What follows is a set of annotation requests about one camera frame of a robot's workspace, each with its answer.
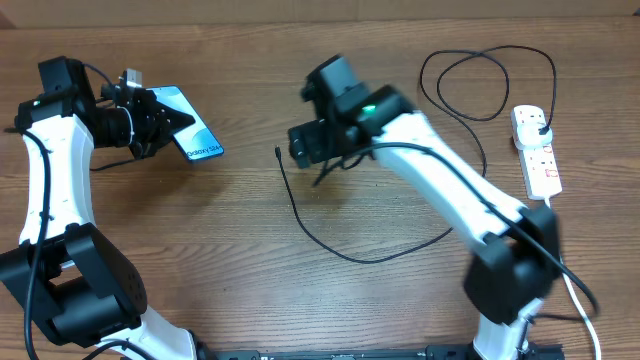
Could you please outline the smartphone with blue screen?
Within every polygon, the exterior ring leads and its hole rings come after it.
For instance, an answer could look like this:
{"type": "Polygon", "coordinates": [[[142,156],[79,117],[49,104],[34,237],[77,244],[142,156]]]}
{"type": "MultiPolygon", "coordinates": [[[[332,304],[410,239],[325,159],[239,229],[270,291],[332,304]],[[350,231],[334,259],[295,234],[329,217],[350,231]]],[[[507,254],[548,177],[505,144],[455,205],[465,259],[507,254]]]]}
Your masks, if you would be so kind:
{"type": "Polygon", "coordinates": [[[193,124],[173,135],[174,143],[187,161],[200,162],[224,154],[222,145],[179,87],[155,87],[152,91],[163,105],[193,117],[193,124]]]}

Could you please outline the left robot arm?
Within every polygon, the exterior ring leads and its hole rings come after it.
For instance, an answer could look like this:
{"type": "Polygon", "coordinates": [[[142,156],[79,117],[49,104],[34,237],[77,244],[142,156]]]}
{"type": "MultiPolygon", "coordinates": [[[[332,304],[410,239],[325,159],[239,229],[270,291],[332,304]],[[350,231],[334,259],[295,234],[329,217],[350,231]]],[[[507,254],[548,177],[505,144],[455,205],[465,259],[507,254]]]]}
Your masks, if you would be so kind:
{"type": "Polygon", "coordinates": [[[94,91],[89,70],[65,56],[41,62],[43,91],[14,120],[28,151],[29,199],[19,244],[1,257],[1,280],[23,308],[26,350],[34,352],[39,330],[91,356],[208,359],[192,331],[149,305],[135,266],[98,230],[90,175],[97,148],[126,147],[142,160],[172,143],[192,158],[210,132],[179,88],[145,88],[126,70],[94,91]]]}

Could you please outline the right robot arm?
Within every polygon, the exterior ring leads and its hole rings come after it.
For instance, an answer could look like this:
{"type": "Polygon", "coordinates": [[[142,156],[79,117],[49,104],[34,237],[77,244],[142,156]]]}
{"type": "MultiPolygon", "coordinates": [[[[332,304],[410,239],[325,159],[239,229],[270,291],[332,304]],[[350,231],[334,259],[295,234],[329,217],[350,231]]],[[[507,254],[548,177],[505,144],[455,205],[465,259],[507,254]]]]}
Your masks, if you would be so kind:
{"type": "Polygon", "coordinates": [[[561,275],[557,218],[503,193],[460,158],[426,116],[386,85],[371,91],[335,55],[306,77],[301,91],[316,120],[288,131],[301,168],[370,155],[409,182],[473,253],[464,290],[480,314],[474,339],[429,345],[428,359],[561,359],[559,345],[527,336],[561,275]]]}

